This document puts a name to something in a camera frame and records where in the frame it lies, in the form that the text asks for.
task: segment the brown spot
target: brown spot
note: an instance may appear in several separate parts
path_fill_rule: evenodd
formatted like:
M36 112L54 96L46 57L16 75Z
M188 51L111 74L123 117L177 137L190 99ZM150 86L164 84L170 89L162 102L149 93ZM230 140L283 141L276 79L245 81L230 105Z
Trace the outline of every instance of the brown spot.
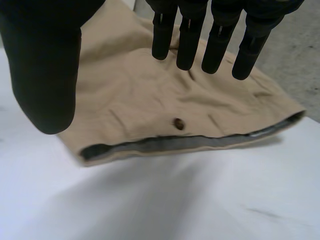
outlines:
M185 129L185 122L183 120L181 120L180 118L175 118L173 120L173 125L178 130L182 131L183 129Z

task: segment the khaki pants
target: khaki pants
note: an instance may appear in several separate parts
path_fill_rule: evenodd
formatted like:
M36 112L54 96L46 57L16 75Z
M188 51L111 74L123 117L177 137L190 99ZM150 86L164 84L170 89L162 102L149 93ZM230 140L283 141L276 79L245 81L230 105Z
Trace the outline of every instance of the khaki pants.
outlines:
M204 41L191 70L178 69L178 28L168 57L154 59L152 30L121 0L108 0L82 28L75 117L59 136L84 165L244 145L304 115L256 68L234 79L228 52L217 73L203 72Z

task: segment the cloth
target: cloth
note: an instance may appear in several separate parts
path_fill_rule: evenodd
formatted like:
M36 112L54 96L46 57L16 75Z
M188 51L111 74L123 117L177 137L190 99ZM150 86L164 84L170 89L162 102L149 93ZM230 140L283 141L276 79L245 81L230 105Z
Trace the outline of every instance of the cloth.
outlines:
M132 156L226 149L273 136L305 114L271 78L254 68L232 77L226 53L216 74L176 66L179 29L168 57L152 57L153 25L120 0L108 0L82 28L75 116L59 134L85 166Z

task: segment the robotic hand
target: robotic hand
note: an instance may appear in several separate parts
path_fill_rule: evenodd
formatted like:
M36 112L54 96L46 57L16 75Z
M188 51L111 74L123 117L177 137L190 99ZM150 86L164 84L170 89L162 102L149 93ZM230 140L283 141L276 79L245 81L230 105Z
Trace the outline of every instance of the robotic hand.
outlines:
M224 57L242 10L247 12L246 30L233 65L232 75L246 79L271 30L304 0L212 0L213 26L202 61L202 70L214 74ZM178 8L182 14L176 65L189 70L194 62L208 0L146 0L155 12L152 55L164 60L169 52Z
M146 0L155 11L152 54L166 58L177 10L183 16L177 66L192 67L208 0ZM80 27L105 0L0 0L0 32L9 61L12 89L22 110L43 133L56 134L73 120L81 48ZM212 0L214 18L202 69L215 73L241 11L246 31L233 76L243 80L271 30L303 0Z

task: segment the white surface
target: white surface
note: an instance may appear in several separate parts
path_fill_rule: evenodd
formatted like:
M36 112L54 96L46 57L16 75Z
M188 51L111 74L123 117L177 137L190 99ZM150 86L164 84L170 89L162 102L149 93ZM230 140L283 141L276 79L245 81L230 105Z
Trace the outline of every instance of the white surface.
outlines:
M1 240L318 240L320 124L251 148L84 168L14 100L0 50Z
M124 1L131 10L135 8L136 0L122 0L122 1Z

